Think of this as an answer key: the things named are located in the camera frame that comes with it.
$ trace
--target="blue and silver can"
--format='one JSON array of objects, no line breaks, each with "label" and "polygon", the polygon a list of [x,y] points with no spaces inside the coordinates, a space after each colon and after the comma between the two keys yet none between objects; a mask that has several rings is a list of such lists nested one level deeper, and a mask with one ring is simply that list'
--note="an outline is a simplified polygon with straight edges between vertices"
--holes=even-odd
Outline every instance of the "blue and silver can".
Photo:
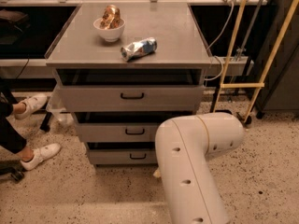
[{"label": "blue and silver can", "polygon": [[121,55],[125,61],[142,57],[154,52],[157,49],[157,41],[153,37],[132,42],[128,46],[121,48]]}]

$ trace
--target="shoe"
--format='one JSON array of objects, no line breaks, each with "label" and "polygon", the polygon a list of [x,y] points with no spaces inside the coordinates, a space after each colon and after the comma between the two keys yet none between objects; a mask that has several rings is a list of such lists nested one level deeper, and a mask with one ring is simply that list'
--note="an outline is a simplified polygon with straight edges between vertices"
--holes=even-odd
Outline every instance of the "shoe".
[{"label": "shoe", "polygon": [[21,165],[27,171],[33,170],[42,161],[46,161],[59,153],[61,146],[59,144],[51,144],[45,147],[34,149],[34,157],[31,161],[21,161]]},{"label": "shoe", "polygon": [[39,93],[31,98],[27,98],[21,101],[22,103],[26,104],[25,112],[21,114],[15,114],[15,119],[21,120],[25,119],[30,116],[32,113],[35,113],[38,109],[45,105],[47,102],[47,96],[44,93]]}]

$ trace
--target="foot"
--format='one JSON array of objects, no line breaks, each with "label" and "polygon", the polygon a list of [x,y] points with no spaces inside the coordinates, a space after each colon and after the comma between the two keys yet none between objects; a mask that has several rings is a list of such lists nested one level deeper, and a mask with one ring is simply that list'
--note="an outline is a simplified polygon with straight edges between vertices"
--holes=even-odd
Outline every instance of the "foot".
[{"label": "foot", "polygon": [[30,116],[32,113],[36,112],[47,102],[47,96],[43,93],[32,96],[21,101],[26,105],[26,110],[21,114],[15,114],[15,118],[18,120],[25,119]]},{"label": "foot", "polygon": [[60,149],[61,146],[59,144],[51,144],[34,149],[34,157],[30,161],[21,161],[21,165],[28,171],[33,170],[42,161],[46,161],[58,154]]}]

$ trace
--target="bowl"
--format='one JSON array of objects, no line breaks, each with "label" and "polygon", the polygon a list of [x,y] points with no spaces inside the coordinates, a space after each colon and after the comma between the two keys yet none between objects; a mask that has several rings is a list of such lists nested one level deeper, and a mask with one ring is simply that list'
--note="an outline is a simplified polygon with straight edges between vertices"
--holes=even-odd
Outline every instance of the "bowl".
[{"label": "bowl", "polygon": [[107,42],[117,41],[121,37],[121,35],[122,35],[123,31],[124,31],[124,27],[125,27],[125,21],[124,21],[124,19],[121,19],[119,27],[112,28],[112,29],[102,29],[102,28],[100,28],[101,20],[102,20],[102,18],[97,19],[93,23],[93,26],[96,29],[97,33],[103,39],[105,39]]}]

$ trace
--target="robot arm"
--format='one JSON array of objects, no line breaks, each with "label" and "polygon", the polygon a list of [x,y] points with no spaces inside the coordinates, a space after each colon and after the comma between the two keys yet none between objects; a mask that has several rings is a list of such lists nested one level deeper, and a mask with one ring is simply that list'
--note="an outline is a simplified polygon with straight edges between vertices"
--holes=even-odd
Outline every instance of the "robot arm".
[{"label": "robot arm", "polygon": [[229,218],[206,163],[238,147],[241,122],[226,113],[169,119],[156,133],[156,155],[173,224],[223,224]]}]

